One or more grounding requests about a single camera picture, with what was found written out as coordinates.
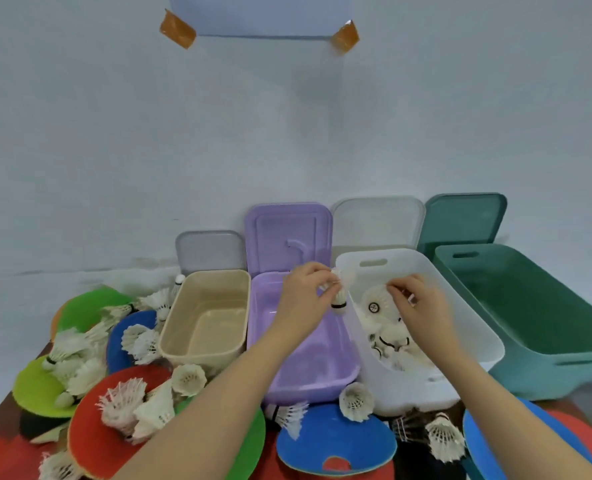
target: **box lid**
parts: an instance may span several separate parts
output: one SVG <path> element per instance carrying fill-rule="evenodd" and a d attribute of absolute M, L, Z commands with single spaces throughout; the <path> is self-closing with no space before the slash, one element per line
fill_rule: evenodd
<path fill-rule="evenodd" d="M 352 19 L 354 0 L 169 0 L 198 35 L 331 37 Z"/>
<path fill-rule="evenodd" d="M 187 231 L 176 238 L 183 274 L 214 269 L 246 269 L 245 242 L 232 230 Z"/>
<path fill-rule="evenodd" d="M 247 270 L 291 271 L 308 261 L 330 265 L 332 214 L 319 203 L 257 205 L 245 216 Z"/>
<path fill-rule="evenodd" d="M 433 259 L 438 246 L 492 243 L 503 221 L 507 198 L 499 193 L 440 194 L 425 207 L 418 250 Z"/>
<path fill-rule="evenodd" d="M 416 249 L 425 206 L 411 196 L 361 197 L 334 207 L 332 261 L 343 253 Z"/>

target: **hand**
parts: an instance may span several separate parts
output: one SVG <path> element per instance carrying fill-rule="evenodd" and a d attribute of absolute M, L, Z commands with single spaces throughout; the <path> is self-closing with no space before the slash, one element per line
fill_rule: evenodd
<path fill-rule="evenodd" d="M 318 287 L 334 283 L 318 296 Z M 323 319 L 341 290 L 338 276 L 323 264 L 310 262 L 294 269 L 283 281 L 283 293 L 270 327 L 296 348 Z"/>
<path fill-rule="evenodd" d="M 412 338 L 436 365 L 441 358 L 460 353 L 452 312 L 440 288 L 430 287 L 420 274 L 412 274 L 389 281 L 387 291 Z M 414 305 L 408 300 L 412 294 Z"/>

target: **green lid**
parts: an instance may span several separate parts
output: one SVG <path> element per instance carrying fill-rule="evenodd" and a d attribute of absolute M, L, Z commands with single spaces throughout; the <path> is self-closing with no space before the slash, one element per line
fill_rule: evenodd
<path fill-rule="evenodd" d="M 100 310 L 105 306 L 127 305 L 132 297 L 118 293 L 114 288 L 103 286 L 70 299 L 62 309 L 58 331 L 76 328 L 86 332 L 100 322 Z"/>
<path fill-rule="evenodd" d="M 54 406 L 54 401 L 65 387 L 48 371 L 43 369 L 45 356 L 31 361 L 20 371 L 12 388 L 18 405 L 33 414 L 48 418 L 71 418 L 76 404 L 65 409 Z"/>
<path fill-rule="evenodd" d="M 182 403 L 174 407 L 176 414 L 180 414 L 189 403 L 192 402 L 193 397 L 184 400 Z M 226 480 L 247 480 L 256 469 L 260 455 L 263 452 L 265 445 L 265 416 L 259 409 L 254 416 L 252 425 L 249 427 L 245 441 L 240 446 L 236 460 L 231 466 Z"/>
<path fill-rule="evenodd" d="M 489 244 L 503 221 L 507 199 L 499 193 L 441 194 L 425 204 L 418 250 L 434 258 L 438 246 Z"/>

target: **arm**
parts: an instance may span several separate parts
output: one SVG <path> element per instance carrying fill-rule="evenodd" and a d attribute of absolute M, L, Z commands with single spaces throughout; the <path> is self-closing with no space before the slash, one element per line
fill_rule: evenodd
<path fill-rule="evenodd" d="M 413 293 L 414 306 L 402 290 Z M 509 479 L 592 480 L 592 464 L 460 348 L 440 289 L 412 275 L 390 281 L 388 291 L 412 338 L 459 393 Z"/>
<path fill-rule="evenodd" d="M 282 362 L 316 329 L 340 291 L 328 267 L 308 263 L 283 284 L 274 321 L 257 343 L 134 455 L 114 480 L 222 480 Z"/>

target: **purple lid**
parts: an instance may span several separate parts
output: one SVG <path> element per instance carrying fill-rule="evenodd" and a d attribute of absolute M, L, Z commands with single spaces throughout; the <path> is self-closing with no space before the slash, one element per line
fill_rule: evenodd
<path fill-rule="evenodd" d="M 245 216 L 247 270 L 254 277 L 308 261 L 330 265 L 332 214 L 319 203 L 267 203 Z"/>

